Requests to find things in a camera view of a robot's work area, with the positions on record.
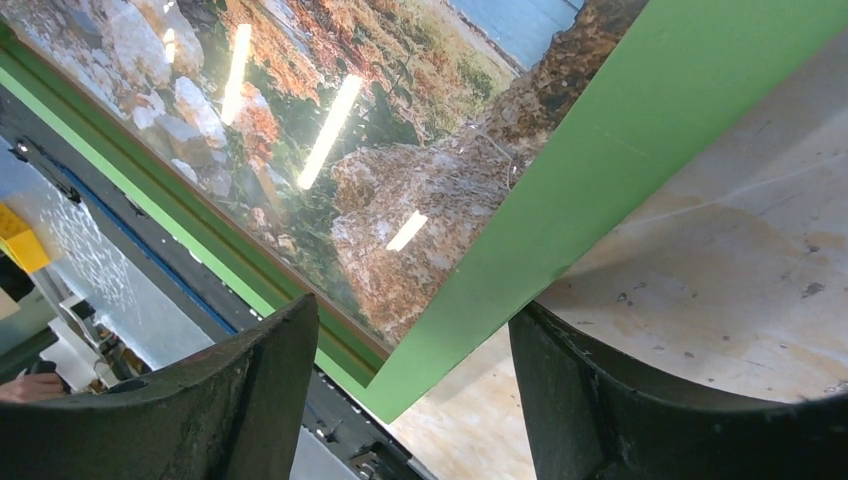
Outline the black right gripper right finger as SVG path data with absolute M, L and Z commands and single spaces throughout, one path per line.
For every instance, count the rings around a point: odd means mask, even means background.
M 704 386 L 537 304 L 508 324 L 540 479 L 843 479 L 847 397 L 784 404 Z

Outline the green wooden picture frame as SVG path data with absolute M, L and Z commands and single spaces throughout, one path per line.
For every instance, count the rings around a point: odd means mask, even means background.
M 52 87 L 79 125 L 60 133 L 186 242 L 259 317 L 309 293 L 319 364 L 385 420 L 407 410 L 515 311 L 574 265 L 703 145 L 847 25 L 843 1 L 642 1 L 645 9 L 458 266 L 393 350 L 246 233 L 1 17 L 34 103 Z

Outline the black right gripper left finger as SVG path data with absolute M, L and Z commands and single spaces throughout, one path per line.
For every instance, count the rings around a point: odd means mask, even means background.
M 319 331 L 303 295 L 100 394 L 1 407 L 5 479 L 286 479 Z

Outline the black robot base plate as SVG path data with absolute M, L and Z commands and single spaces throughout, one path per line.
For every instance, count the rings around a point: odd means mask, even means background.
M 1 198 L 34 228 L 52 300 L 71 291 L 96 322 L 160 368 L 259 323 L 194 258 L 10 91 L 1 93 Z M 306 394 L 297 479 L 426 479 L 429 471 L 324 371 Z

